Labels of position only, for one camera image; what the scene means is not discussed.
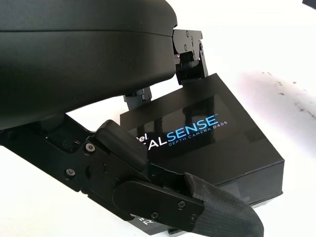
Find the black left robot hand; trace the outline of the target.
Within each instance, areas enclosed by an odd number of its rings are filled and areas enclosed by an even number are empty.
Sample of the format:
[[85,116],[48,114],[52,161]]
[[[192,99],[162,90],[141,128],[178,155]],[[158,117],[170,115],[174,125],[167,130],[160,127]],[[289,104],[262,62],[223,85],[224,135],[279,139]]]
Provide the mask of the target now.
[[3,0],[0,144],[125,221],[135,217],[208,237],[261,237],[239,198],[189,173],[148,163],[147,149],[112,120],[92,132],[67,113],[189,71],[206,77],[200,32],[176,36],[164,0]]

